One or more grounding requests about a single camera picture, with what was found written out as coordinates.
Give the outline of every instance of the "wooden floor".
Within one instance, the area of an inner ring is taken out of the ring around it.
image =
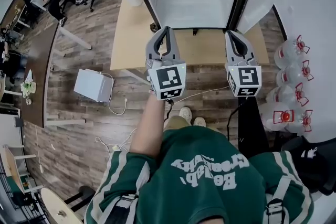
[[[68,21],[65,28],[92,44],[93,49],[85,50],[66,38],[60,38],[56,47],[66,56],[54,56],[52,59],[55,70],[48,85],[48,113],[59,114],[61,119],[86,119],[87,123],[44,129],[38,127],[37,135],[34,125],[26,122],[24,127],[26,153],[38,154],[38,137],[39,156],[44,168],[41,174],[39,160],[34,158],[27,161],[29,171],[38,183],[49,187],[63,199],[75,194],[81,185],[94,189],[99,186],[108,152],[104,145],[94,141],[95,137],[101,137],[108,144],[120,144],[136,127],[148,98],[147,85],[109,70],[120,3],[121,0],[96,0],[93,13],[89,12],[88,6],[70,6],[66,10]],[[44,13],[34,30],[27,32],[20,51],[28,52],[33,37],[52,20],[48,13]],[[283,39],[273,12],[267,14],[260,24],[270,58],[270,64],[262,67],[263,85],[258,101],[263,102],[266,93],[275,86],[278,70],[273,54]],[[124,98],[129,100],[123,116],[112,114],[107,104],[96,103],[73,91],[79,68],[113,74],[116,82],[111,106],[123,108]],[[224,66],[189,66],[184,97],[227,86]],[[172,115],[178,114],[183,106],[189,106],[194,117],[202,116],[208,125],[226,133],[227,119],[236,108],[237,99],[230,88],[203,93],[177,103]],[[231,121],[230,136],[231,142],[237,145],[237,116]]]

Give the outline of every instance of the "black cable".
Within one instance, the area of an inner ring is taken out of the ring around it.
[[[241,106],[243,106],[244,104],[246,104],[247,101],[248,101],[248,98],[246,98],[246,100],[244,101],[244,103],[241,103],[233,112],[231,112],[231,114],[229,116],[229,120],[227,121],[227,125],[226,125],[227,139],[228,139],[229,142],[230,142],[229,125],[230,125],[231,117],[239,110],[239,108]]]
[[[164,119],[164,121],[168,120],[169,114],[172,111],[172,108],[173,108],[173,105],[174,105],[174,101],[172,99],[167,99],[166,101],[170,104],[170,108],[169,108],[169,111],[167,112],[167,116]]]

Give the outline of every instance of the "green t-shirt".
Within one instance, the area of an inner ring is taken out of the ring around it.
[[[222,217],[225,224],[259,224],[282,176],[290,178],[283,198],[290,223],[307,223],[313,203],[289,152],[263,153],[248,161],[221,133],[199,126],[169,130],[157,160],[111,154],[85,222],[113,223],[123,208],[127,223],[199,223]]]

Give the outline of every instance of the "foot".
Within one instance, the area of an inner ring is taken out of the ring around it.
[[[194,120],[193,125],[194,125],[194,126],[202,126],[202,127],[206,127],[205,119],[204,119],[204,118],[201,118],[201,117],[197,117],[197,118]]]
[[[79,6],[80,4],[82,4],[84,2],[84,0],[76,0],[75,5]]]
[[[64,24],[65,24],[65,22],[67,21],[67,19],[68,19],[68,17],[64,16],[61,20],[59,20],[59,25],[60,25],[61,27],[63,27]]]
[[[191,119],[193,118],[193,115],[190,108],[187,108],[186,106],[184,108],[181,108],[179,115],[180,117],[184,118],[187,123],[189,123],[189,125],[191,125]]]

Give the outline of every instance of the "backpack strap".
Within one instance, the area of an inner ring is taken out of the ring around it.
[[[287,176],[282,176],[279,185],[271,199],[267,204],[267,209],[264,212],[262,224],[288,224],[288,211],[283,207],[283,199],[289,187],[291,179]]]

